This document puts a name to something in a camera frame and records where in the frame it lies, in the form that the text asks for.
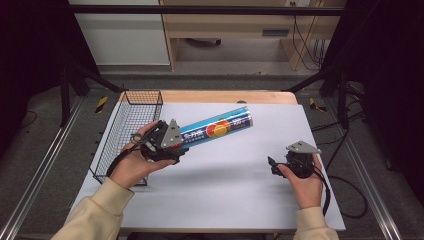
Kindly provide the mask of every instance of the wire basket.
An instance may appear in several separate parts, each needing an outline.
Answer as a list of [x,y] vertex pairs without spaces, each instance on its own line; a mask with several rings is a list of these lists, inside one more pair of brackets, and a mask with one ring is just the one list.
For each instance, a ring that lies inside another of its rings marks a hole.
[[[162,95],[159,90],[128,90],[123,92],[117,112],[106,137],[93,177],[101,183],[112,161],[119,155],[125,144],[130,142],[131,134],[155,120],[162,111]],[[146,186],[147,177],[137,185]]]

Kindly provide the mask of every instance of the person's right hand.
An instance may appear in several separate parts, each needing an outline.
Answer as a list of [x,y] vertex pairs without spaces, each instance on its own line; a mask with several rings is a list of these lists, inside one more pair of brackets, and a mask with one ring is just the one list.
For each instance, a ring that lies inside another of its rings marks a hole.
[[[314,165],[321,171],[321,163],[316,154],[313,154]],[[322,181],[313,173],[309,178],[298,178],[284,164],[278,164],[278,169],[289,180],[300,209],[321,206]]]
[[[144,135],[149,129],[155,126],[156,123],[157,121],[151,122],[140,128],[137,132]],[[130,142],[122,148],[122,151],[130,149],[132,146],[134,146],[134,144]],[[139,150],[135,150],[122,159],[110,175],[110,179],[121,187],[129,189],[150,173],[174,163],[175,160],[172,159],[150,162],[141,155]]]

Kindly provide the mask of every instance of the table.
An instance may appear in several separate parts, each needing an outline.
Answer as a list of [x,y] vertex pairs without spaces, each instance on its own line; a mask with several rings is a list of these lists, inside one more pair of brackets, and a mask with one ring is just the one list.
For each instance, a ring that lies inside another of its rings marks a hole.
[[[204,119],[206,113],[213,112],[212,108],[222,113],[241,105],[236,102],[244,101],[247,104],[242,105],[251,111],[254,126],[193,147],[178,165],[152,173],[148,186],[132,189],[136,194],[124,212],[122,229],[201,233],[275,233],[295,229],[294,212],[298,207],[291,186],[288,181],[273,176],[267,163],[267,154],[282,161],[280,155],[285,146],[298,140],[314,145],[303,108],[296,104],[295,96],[267,91],[161,91],[161,94],[164,100],[161,119],[178,116],[179,123],[185,125],[194,118]],[[182,106],[190,111],[181,113]],[[266,114],[290,117],[261,118]],[[273,139],[269,136],[272,134],[265,134],[269,126],[278,126],[271,129],[277,140],[269,140]],[[290,134],[283,136],[279,131]],[[99,161],[99,155],[98,151],[92,166]],[[98,186],[88,172],[75,203],[91,195]],[[345,229],[334,196],[326,220],[337,230]]]
[[[297,2],[297,7],[344,7],[345,0],[161,0],[160,5],[169,6],[257,6],[289,7]],[[236,16],[236,15],[196,15],[163,14],[165,38],[168,46],[170,65],[175,70],[179,39],[181,38],[253,38],[280,39],[292,70],[296,71],[307,57],[307,49],[312,39],[331,40],[338,16],[298,16],[297,31],[293,16]]]

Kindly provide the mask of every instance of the can label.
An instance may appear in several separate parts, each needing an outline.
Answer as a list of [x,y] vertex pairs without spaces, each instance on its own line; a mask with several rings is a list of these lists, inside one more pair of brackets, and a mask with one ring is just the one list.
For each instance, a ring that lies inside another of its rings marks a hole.
[[239,108],[180,129],[183,143],[189,148],[253,126],[247,107]]

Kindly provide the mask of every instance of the cabinet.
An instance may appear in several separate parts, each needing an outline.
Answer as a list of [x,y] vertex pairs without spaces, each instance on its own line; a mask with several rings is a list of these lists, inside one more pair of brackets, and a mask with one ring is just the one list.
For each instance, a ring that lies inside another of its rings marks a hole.
[[[157,0],[69,0],[70,4],[158,5]],[[75,14],[97,65],[169,65],[160,14]]]
[[[285,0],[160,0],[161,5],[284,7]],[[345,0],[310,0],[310,7],[343,7]],[[290,66],[297,70],[312,39],[331,39],[339,17],[164,14],[165,36],[171,68],[175,68],[180,38],[279,38]]]

